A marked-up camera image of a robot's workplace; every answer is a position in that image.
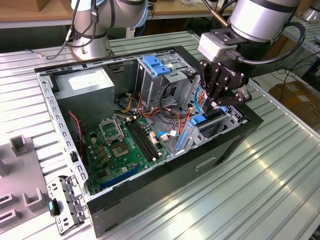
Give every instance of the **wooden shelf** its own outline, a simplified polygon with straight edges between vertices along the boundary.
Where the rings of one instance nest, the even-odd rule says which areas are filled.
[[[40,12],[0,5],[0,23],[71,19],[72,8],[68,0],[51,0]]]
[[[0,6],[0,23],[69,20],[71,19],[72,12],[69,0],[51,0],[40,12]],[[174,0],[171,2],[158,1],[154,4],[154,15],[157,16],[209,13],[209,10],[202,3],[185,5],[180,0]]]

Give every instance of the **green circuit board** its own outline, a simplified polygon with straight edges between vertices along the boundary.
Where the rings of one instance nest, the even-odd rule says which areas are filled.
[[[149,133],[152,129],[146,119],[140,117],[137,123],[148,140],[151,141]],[[158,143],[154,145],[154,148],[160,153],[160,156],[155,161],[148,161],[127,129],[125,122],[119,122],[119,126],[124,136],[123,139],[115,140],[109,144],[106,143],[104,135],[109,138],[117,134],[113,124],[103,126],[104,133],[97,127],[94,131],[83,135],[88,158],[88,164],[85,167],[88,173],[86,184],[92,195],[103,190],[105,185],[107,187],[112,185],[114,180],[126,179],[127,175],[130,177],[140,173],[170,157],[166,147]]]

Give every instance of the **blue clip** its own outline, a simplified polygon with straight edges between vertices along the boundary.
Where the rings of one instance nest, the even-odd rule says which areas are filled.
[[[220,109],[221,109],[223,112],[225,112],[225,113],[228,111],[228,108],[225,107],[225,106],[221,106]]]
[[[191,118],[191,123],[193,125],[197,125],[199,123],[202,123],[203,121],[205,121],[206,118],[202,115],[202,114],[198,114],[198,115],[195,115]]]
[[[162,64],[162,62],[155,56],[144,56],[142,59],[143,59],[143,62],[148,66],[148,68],[156,76],[161,76],[161,75],[171,73],[171,70],[169,68],[166,68]]]

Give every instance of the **workbench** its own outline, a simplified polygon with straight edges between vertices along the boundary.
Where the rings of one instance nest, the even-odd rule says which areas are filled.
[[[224,14],[230,15],[232,9],[232,7],[227,8]],[[69,25],[72,12],[69,0],[50,0],[40,12],[0,5],[0,29]],[[152,13],[150,11],[148,13],[149,20],[211,16],[212,14],[203,3],[186,5],[180,0],[157,1],[154,4],[153,18]]]
[[[199,38],[187,32],[110,41],[116,55],[181,45],[197,59]],[[37,49],[53,56],[60,47]],[[48,183],[70,170],[33,69],[75,61],[70,49],[54,61],[26,51],[0,54],[0,144],[31,137]],[[263,123],[225,162],[113,228],[99,239],[305,239],[320,224],[320,136],[255,83],[247,104]],[[61,239],[46,212],[0,239]],[[87,219],[63,239],[95,238]]]

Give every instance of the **yellow wire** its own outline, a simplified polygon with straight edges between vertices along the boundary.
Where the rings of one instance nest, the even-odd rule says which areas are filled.
[[[122,111],[123,113],[129,112],[129,110],[130,110],[130,108],[131,108],[131,101],[132,101],[132,98],[130,97],[128,107],[127,107],[125,110]]]

